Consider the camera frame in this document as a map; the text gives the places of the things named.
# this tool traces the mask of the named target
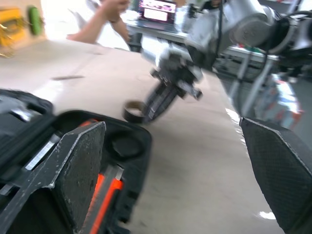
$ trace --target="table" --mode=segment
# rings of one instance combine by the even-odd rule
[[[237,79],[233,81],[229,97],[231,102],[233,102],[235,95],[237,94],[239,84],[241,80],[244,78],[245,73],[248,68],[248,64],[250,60],[256,61],[256,62],[263,62],[264,60],[264,54],[261,53],[255,53],[239,47],[231,46],[227,50],[223,52],[226,55],[236,56],[243,58],[243,62],[239,68],[239,71],[237,73]],[[269,75],[269,72],[273,66],[273,64],[278,61],[278,56],[268,56],[267,63],[264,66],[263,71],[255,78],[252,89],[250,90],[241,110],[242,116],[247,116],[249,114],[250,109],[254,105],[255,99],[257,98],[257,95],[259,93],[260,88],[262,87],[263,83],[266,80],[266,77]]]
[[[187,33],[182,33],[182,32],[170,33],[170,32],[160,31],[160,30],[151,29],[151,28],[139,27],[137,25],[137,22],[134,20],[126,20],[125,23],[127,24],[129,30],[133,32],[142,33],[144,35],[149,35],[149,36],[156,37],[156,38],[183,43],[187,37]]]
[[[157,82],[139,53],[73,41],[46,41],[0,63],[1,88],[49,99],[56,115],[81,109],[122,118],[125,100],[143,100]],[[52,80],[68,75],[83,78]],[[205,73],[198,86],[200,101],[179,98],[145,126],[153,152],[127,227],[135,234],[283,234],[270,220],[219,79]]]

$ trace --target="black tool case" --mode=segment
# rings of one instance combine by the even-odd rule
[[[130,233],[118,224],[142,190],[151,145],[139,126],[79,110],[56,117],[46,100],[0,90],[0,233]]]

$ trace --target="laptop screen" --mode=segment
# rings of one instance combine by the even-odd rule
[[[139,14],[141,20],[174,24],[176,3],[163,0],[140,0]]]

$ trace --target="laptop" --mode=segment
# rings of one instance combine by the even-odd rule
[[[167,0],[139,0],[137,26],[177,33],[176,3]]]

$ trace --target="yellow object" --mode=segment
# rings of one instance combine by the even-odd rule
[[[25,37],[25,22],[18,8],[0,8],[0,46],[11,47]]]

